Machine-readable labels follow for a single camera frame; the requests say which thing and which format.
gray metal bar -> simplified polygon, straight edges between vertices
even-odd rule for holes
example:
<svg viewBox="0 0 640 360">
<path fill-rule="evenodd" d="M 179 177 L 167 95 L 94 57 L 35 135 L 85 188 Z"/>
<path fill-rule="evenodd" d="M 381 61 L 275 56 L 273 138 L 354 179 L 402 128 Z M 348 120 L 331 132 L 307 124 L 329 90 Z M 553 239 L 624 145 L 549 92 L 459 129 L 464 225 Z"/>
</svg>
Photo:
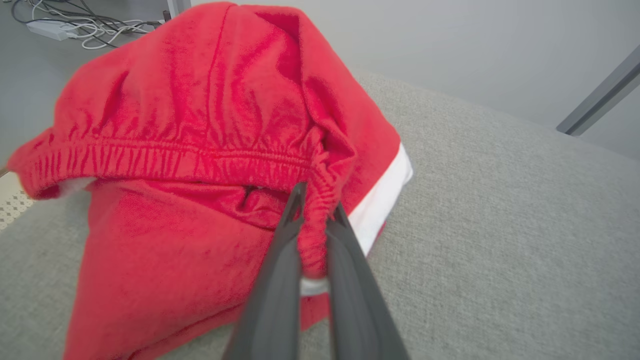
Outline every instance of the gray metal bar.
<svg viewBox="0 0 640 360">
<path fill-rule="evenodd" d="M 587 98 L 556 127 L 578 136 L 616 106 L 640 83 L 640 46 L 616 67 Z"/>
</svg>

clothing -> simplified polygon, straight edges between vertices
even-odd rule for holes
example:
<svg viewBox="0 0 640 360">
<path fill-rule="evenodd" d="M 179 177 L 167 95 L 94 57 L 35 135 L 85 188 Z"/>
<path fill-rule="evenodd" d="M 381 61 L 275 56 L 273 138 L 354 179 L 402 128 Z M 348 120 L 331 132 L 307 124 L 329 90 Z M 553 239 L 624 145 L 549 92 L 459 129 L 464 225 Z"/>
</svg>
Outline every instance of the clothing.
<svg viewBox="0 0 640 360">
<path fill-rule="evenodd" d="M 342 201 L 366 253 L 412 173 L 303 13 L 231 3 L 81 67 L 8 168 L 36 199 L 92 192 L 65 359 L 154 358 L 234 321 L 301 181 L 307 328 L 327 315 L 330 213 Z"/>
</svg>

white power strip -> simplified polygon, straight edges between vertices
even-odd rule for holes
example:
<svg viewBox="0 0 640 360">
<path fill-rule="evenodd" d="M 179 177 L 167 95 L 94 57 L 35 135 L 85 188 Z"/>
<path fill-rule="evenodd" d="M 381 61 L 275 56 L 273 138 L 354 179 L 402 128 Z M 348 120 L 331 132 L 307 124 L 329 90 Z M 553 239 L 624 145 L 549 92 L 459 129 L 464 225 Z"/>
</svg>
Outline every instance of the white power strip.
<svg viewBox="0 0 640 360">
<path fill-rule="evenodd" d="M 72 29 L 73 26 L 66 22 L 50 20 L 49 18 L 44 18 L 43 20 L 46 21 L 29 22 L 27 24 L 27 28 L 29 28 L 29 31 L 32 33 L 58 41 L 66 40 L 70 37 L 74 37 L 74 35 L 78 35 L 77 29 Z"/>
</svg>

white trim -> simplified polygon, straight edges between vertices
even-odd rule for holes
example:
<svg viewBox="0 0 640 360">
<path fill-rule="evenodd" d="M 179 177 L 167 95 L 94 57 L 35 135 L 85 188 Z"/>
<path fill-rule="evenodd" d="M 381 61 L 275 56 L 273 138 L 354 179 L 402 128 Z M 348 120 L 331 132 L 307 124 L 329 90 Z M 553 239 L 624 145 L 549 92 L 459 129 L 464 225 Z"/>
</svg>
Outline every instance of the white trim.
<svg viewBox="0 0 640 360">
<path fill-rule="evenodd" d="M 371 251 L 402 187 L 411 179 L 411 176 L 413 176 L 411 162 L 404 146 L 400 144 L 396 157 L 385 173 L 349 214 L 349 222 L 365 255 Z M 329 282 L 326 278 L 315 280 L 303 277 L 300 280 L 301 296 L 318 295 L 328 290 Z"/>
</svg>

